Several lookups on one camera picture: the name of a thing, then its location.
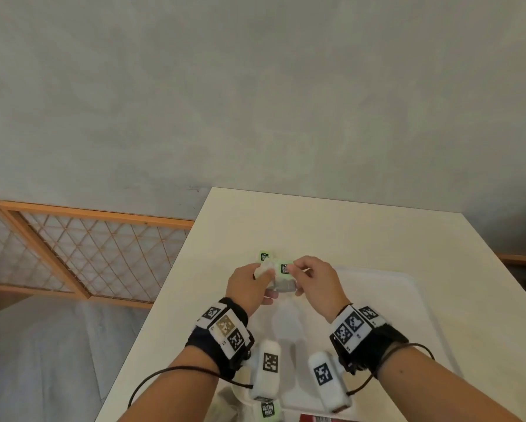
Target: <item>white tray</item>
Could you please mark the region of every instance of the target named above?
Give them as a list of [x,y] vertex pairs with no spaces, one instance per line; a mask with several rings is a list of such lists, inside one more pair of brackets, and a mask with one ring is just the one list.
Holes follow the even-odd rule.
[[[437,320],[424,301],[413,277],[371,269],[335,267],[347,297],[354,304],[371,305],[412,342],[427,346],[444,367],[460,375]],[[258,342],[276,340],[281,345],[281,387],[279,399],[284,410],[310,415],[325,412],[308,369],[308,357],[318,350],[336,355],[329,341],[329,324],[309,305],[305,297],[281,294],[271,306],[261,306],[250,319],[249,329]],[[349,390],[358,387],[368,372],[344,374]],[[248,383],[249,369],[238,371],[235,380]],[[233,387],[244,404],[252,404],[247,390]],[[336,418],[363,422],[402,418],[392,400],[376,380],[353,396],[353,405]]]

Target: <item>white sensor device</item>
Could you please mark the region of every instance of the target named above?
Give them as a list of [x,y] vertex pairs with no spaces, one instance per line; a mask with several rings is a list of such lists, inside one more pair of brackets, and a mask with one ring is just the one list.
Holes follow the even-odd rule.
[[325,411],[338,413],[351,407],[352,400],[341,377],[345,369],[329,352],[318,351],[310,355],[308,367]]
[[251,368],[250,383],[253,389],[249,395],[258,401],[273,401],[279,396],[281,380],[281,346],[278,342],[265,339],[253,346],[251,357],[243,363]]

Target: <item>wire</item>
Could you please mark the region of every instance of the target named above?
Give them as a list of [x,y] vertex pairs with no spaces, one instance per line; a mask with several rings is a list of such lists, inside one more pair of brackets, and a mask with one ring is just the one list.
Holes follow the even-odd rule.
[[209,369],[203,369],[202,367],[196,367],[196,366],[173,366],[173,367],[166,367],[165,369],[161,369],[161,370],[158,370],[157,372],[155,373],[152,373],[150,376],[148,376],[146,379],[144,379],[142,382],[140,382],[140,385],[138,385],[136,387],[136,389],[134,390],[134,392],[132,393],[132,395],[130,396],[130,400],[128,401],[128,407],[127,409],[130,408],[130,406],[132,405],[132,402],[134,400],[134,396],[136,395],[136,393],[140,390],[140,388],[150,379],[152,379],[154,376],[158,376],[158,375],[161,375],[161,373],[165,373],[165,372],[170,372],[170,371],[174,371],[174,370],[191,370],[191,371],[195,371],[195,372],[201,372],[201,373],[206,373],[208,375],[212,375],[212,376],[216,376],[216,377],[219,377],[220,379],[222,380],[225,380],[226,382],[228,383],[231,383],[232,385],[237,385],[239,387],[242,387],[242,388],[247,388],[247,389],[253,389],[253,385],[250,385],[250,384],[241,384],[239,382],[236,382],[235,380],[230,380],[230,379],[226,379],[224,376],[221,376],[219,375],[218,373],[216,372],[213,372],[212,370],[209,370]]
[[382,365],[386,362],[386,360],[388,360],[390,357],[392,357],[392,354],[394,354],[396,351],[399,351],[400,349],[403,349],[403,348],[408,348],[408,347],[420,347],[420,348],[423,348],[424,350],[426,350],[428,353],[429,353],[429,356],[435,360],[435,356],[433,355],[433,353],[431,352],[431,350],[426,347],[425,345],[421,345],[421,344],[418,344],[418,343],[407,343],[407,344],[401,344],[397,347],[394,347],[392,348],[385,356],[383,359],[380,360],[380,362],[378,363],[378,366],[376,368],[376,370],[366,379],[365,382],[363,382],[363,384],[358,387],[357,389],[353,389],[349,392],[347,392],[347,395],[349,397],[357,394],[357,392],[359,392],[360,390],[364,389],[365,386],[368,385],[368,383],[372,380],[372,378],[374,376],[376,376],[378,374],[378,371],[380,370],[380,368],[382,367]]

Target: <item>gray concrete wall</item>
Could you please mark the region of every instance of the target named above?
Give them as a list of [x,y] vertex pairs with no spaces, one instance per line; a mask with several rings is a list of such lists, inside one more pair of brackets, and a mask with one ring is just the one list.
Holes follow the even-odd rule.
[[0,198],[195,218],[211,186],[526,252],[526,0],[0,0]]

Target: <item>mesh panel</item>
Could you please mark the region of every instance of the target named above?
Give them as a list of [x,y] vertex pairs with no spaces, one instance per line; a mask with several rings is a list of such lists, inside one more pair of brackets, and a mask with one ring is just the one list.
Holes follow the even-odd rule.
[[0,219],[0,284],[71,292],[40,256]]
[[187,238],[183,229],[23,216],[96,296],[153,302]]

